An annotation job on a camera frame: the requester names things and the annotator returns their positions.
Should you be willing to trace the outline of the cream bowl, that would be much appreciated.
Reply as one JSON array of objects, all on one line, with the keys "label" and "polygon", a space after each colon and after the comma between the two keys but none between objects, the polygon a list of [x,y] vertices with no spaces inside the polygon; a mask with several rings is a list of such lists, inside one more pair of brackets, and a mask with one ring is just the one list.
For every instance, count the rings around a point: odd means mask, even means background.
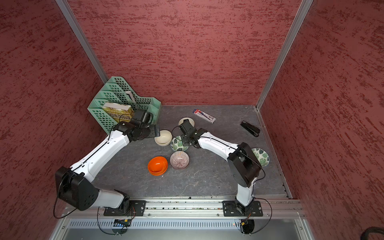
[{"label": "cream bowl", "polygon": [[171,143],[173,137],[170,131],[168,130],[161,130],[160,135],[158,137],[155,137],[155,142],[159,146],[167,146]]},{"label": "cream bowl", "polygon": [[188,120],[193,127],[195,126],[195,121],[189,117],[180,119],[178,125],[180,126],[184,122],[184,120]]}]

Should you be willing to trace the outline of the green leaf bowl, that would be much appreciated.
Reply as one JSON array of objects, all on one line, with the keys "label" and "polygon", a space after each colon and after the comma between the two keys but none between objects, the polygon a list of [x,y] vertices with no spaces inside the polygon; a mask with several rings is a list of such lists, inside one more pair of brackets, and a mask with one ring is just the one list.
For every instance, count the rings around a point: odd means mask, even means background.
[{"label": "green leaf bowl", "polygon": [[175,136],[170,143],[171,149],[174,152],[182,151],[185,152],[189,146],[184,146],[181,136]]},{"label": "green leaf bowl", "polygon": [[252,151],[263,168],[270,163],[270,157],[265,150],[260,148],[252,148]]}]

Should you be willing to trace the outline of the orange bowl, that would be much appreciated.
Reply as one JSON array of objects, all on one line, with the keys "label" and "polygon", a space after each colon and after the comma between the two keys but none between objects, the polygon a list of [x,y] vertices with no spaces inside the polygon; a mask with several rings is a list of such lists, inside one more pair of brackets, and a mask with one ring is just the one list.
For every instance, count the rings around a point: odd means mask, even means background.
[{"label": "orange bowl", "polygon": [[157,172],[165,168],[168,168],[168,161],[164,157],[155,157],[148,163],[148,171]]},{"label": "orange bowl", "polygon": [[149,173],[153,176],[161,176],[163,175],[168,169],[165,168],[165,169],[162,169],[160,171],[157,171],[157,172],[154,172],[154,171],[149,171]]}]

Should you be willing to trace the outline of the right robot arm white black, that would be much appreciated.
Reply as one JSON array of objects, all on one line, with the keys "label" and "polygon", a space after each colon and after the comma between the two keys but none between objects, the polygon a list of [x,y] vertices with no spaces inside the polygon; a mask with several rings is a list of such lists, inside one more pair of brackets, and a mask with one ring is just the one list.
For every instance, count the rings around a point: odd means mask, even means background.
[{"label": "right robot arm white black", "polygon": [[263,170],[251,147],[246,143],[226,142],[205,129],[198,130],[188,120],[184,120],[178,128],[183,133],[181,140],[184,146],[211,151],[228,162],[232,176],[238,184],[236,203],[244,208],[250,206],[254,200],[254,183]]}]

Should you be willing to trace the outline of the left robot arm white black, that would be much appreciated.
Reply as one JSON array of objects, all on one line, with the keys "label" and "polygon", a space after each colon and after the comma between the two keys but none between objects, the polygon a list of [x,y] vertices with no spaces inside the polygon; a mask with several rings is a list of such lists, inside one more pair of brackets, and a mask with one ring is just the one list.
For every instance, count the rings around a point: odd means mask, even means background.
[{"label": "left robot arm white black", "polygon": [[118,190],[102,190],[92,182],[102,168],[129,143],[160,135],[154,115],[137,110],[129,121],[120,120],[113,125],[108,136],[84,158],[71,167],[61,167],[55,173],[57,199],[79,211],[104,207],[120,216],[130,211],[130,197]]}]

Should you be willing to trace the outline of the yellow book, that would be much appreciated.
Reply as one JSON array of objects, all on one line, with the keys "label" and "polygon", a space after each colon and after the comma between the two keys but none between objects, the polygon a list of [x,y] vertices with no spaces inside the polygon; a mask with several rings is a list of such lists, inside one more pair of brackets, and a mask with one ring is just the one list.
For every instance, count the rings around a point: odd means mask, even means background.
[{"label": "yellow book", "polygon": [[130,105],[122,105],[106,102],[102,109],[112,117],[117,123],[130,122],[134,116],[134,111]]}]

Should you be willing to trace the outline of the purple striped bowl centre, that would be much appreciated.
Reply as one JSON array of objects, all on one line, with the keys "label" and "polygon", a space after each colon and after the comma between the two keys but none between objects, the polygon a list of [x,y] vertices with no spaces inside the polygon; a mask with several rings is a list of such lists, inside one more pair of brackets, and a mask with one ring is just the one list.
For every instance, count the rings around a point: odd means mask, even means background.
[{"label": "purple striped bowl centre", "polygon": [[177,151],[171,155],[170,163],[175,170],[183,170],[189,165],[190,158],[187,153]]}]

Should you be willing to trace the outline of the white paper in organizer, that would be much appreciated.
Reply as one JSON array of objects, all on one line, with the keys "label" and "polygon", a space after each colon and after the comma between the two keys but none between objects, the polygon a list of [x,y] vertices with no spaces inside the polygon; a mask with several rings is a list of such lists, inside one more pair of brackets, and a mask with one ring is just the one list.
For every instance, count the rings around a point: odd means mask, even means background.
[{"label": "white paper in organizer", "polygon": [[133,104],[136,104],[135,97],[131,91],[125,91],[125,93],[129,96],[130,100],[132,101]]}]

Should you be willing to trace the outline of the green plastic file organizer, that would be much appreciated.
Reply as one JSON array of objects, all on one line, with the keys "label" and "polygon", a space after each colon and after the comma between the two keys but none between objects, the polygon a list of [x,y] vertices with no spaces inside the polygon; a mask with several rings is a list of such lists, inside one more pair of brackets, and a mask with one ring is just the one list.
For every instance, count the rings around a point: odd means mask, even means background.
[{"label": "green plastic file organizer", "polygon": [[[133,93],[136,104],[132,103],[125,91],[131,91]],[[111,77],[88,106],[88,111],[106,133],[109,133],[111,127],[117,124],[117,122],[102,109],[102,106],[106,102],[130,105],[133,111],[138,109],[148,111],[154,115],[153,124],[156,124],[160,118],[162,103],[159,100],[153,97],[140,97],[124,78]]]}]

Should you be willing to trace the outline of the black stapler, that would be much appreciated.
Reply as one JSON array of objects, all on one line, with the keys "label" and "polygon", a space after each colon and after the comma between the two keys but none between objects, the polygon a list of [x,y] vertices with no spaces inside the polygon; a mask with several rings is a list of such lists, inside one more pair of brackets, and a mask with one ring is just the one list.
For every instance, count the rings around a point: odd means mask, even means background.
[{"label": "black stapler", "polygon": [[260,135],[261,130],[258,127],[254,126],[254,125],[252,125],[246,121],[242,121],[241,126],[256,138]]}]

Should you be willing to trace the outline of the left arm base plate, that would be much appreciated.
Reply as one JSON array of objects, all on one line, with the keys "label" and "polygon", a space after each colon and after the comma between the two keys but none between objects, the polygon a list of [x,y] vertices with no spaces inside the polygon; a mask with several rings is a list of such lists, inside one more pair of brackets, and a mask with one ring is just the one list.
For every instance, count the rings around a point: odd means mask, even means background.
[{"label": "left arm base plate", "polygon": [[105,208],[103,215],[105,217],[142,217],[146,203],[144,200],[129,200],[129,202],[123,202],[119,208]]}]

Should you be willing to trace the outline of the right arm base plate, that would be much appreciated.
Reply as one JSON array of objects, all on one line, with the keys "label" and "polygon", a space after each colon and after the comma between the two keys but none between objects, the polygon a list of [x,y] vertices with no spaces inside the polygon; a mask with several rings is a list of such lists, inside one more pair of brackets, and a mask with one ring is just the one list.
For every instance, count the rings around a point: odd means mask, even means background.
[{"label": "right arm base plate", "polygon": [[248,206],[243,206],[236,201],[223,201],[225,217],[262,217],[263,210],[260,201],[252,201]]}]

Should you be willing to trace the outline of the aluminium mounting rail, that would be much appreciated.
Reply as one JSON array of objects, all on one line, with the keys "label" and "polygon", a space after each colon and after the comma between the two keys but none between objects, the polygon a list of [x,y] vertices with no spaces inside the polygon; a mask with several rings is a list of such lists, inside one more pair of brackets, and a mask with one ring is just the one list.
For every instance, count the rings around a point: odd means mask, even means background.
[{"label": "aluminium mounting rail", "polygon": [[[229,198],[146,198],[133,199],[146,201],[146,209],[142,217],[105,217],[105,209],[97,207],[85,211],[75,211],[70,218],[95,218],[101,219],[245,219],[246,217],[225,217],[223,201],[231,201]],[[271,198],[260,201],[263,216],[250,217],[256,219],[306,219],[304,208],[300,200]]]}]

